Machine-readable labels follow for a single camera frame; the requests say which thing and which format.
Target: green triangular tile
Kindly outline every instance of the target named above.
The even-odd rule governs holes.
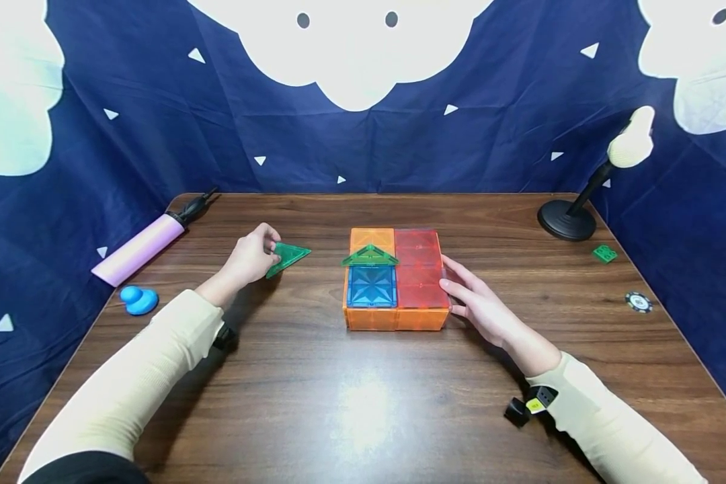
[[[376,245],[368,244],[363,249],[341,261],[343,266],[397,266],[398,259],[385,253]]]
[[[304,255],[310,252],[310,249],[304,249],[303,247],[297,247],[296,245],[277,243],[274,248],[274,253],[280,256],[280,263],[270,267],[268,273],[266,273],[266,279],[270,279],[275,276],[287,266],[295,264],[299,259],[303,258]]]

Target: black lamp base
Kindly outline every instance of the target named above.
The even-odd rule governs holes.
[[[542,228],[558,239],[569,241],[586,240],[597,229],[597,221],[588,210],[581,207],[574,215],[568,216],[567,210],[572,202],[551,200],[538,210],[538,221]]]

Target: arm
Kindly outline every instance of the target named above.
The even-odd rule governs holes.
[[[134,445],[170,389],[207,356],[237,291],[266,274],[277,232],[261,224],[224,267],[169,302],[78,389],[38,440],[20,483],[66,455],[98,450],[132,460]]]
[[[487,341],[503,347],[530,385],[556,389],[548,413],[608,483],[706,483],[672,442],[586,365],[521,322],[464,266],[446,256],[444,263],[464,284],[441,280],[446,292],[466,304],[454,305],[452,312],[468,318]]]

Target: hand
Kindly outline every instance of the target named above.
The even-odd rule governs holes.
[[[280,234],[269,224],[258,225],[250,234],[237,240],[226,264],[196,292],[212,305],[229,305],[237,291],[261,279],[272,265],[280,261],[280,256],[274,253],[280,240]]]
[[[464,265],[445,255],[444,265],[454,271],[463,284],[442,279],[441,288],[459,299],[465,306],[452,305],[451,312],[467,318],[479,330],[481,336],[495,346],[504,346],[521,332],[525,324],[519,320],[486,283],[471,273]]]

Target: navy blue backdrop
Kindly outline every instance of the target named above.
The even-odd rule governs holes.
[[[48,0],[50,156],[0,175],[0,463],[110,293],[99,251],[175,195],[576,192],[643,105],[653,154],[594,204],[726,392],[726,129],[685,131],[676,80],[640,71],[635,0],[479,11],[447,67],[349,111],[272,80],[186,0]]]

